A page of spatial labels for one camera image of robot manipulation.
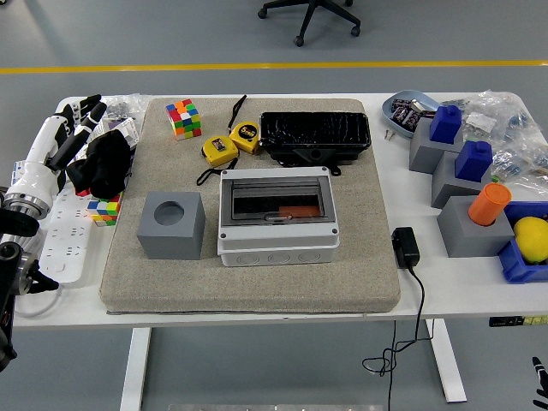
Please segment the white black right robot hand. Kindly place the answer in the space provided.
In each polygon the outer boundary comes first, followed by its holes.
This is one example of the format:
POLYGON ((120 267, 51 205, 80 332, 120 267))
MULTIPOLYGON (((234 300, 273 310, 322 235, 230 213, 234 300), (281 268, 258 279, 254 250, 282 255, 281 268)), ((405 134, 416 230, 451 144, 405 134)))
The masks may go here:
MULTIPOLYGON (((537 394, 539 396, 547 398, 547 379, 548 379, 547 371, 545 370, 544 365, 542 364, 542 362, 539 360, 538 357, 533 356, 532 363, 533 363, 534 370, 539 378, 539 384, 540 384, 540 389, 537 389, 537 394)), ((540 400, 534 399, 533 404, 543 410, 547 409, 546 402, 542 402, 540 400)))

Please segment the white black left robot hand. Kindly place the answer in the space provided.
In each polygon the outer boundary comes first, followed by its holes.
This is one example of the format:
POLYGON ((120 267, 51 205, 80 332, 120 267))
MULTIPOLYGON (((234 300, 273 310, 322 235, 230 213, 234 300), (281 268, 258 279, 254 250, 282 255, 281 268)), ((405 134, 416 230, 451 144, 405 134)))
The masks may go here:
POLYGON ((52 204, 61 190, 59 176, 85 145, 106 111, 95 94, 66 104, 45 119, 23 164, 22 176, 6 193, 8 202, 52 204))

